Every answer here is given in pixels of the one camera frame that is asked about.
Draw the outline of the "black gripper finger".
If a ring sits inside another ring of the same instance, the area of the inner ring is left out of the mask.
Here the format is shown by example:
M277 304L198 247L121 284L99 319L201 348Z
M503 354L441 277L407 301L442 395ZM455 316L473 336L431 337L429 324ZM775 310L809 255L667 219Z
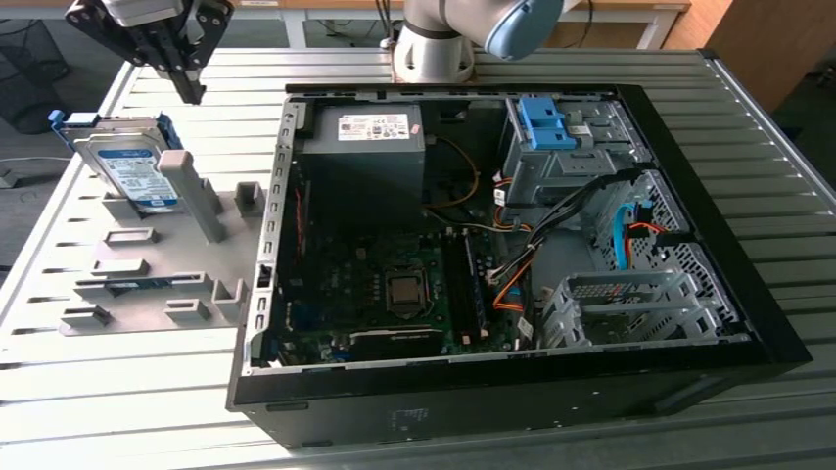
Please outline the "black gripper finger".
M190 8L191 1L137 0L137 1L77 1L69 8L65 18L69 24L137 66L153 67L137 45L130 28L142 15L165 8ZM182 101L189 96L186 72L162 73L175 86Z
M234 11L235 6L231 1L206 0L197 2L195 18L202 29L202 35L190 42L191 50L187 55L186 77L190 94L185 98L185 102L189 104L199 105L202 103L206 87L201 83L201 73L219 47Z

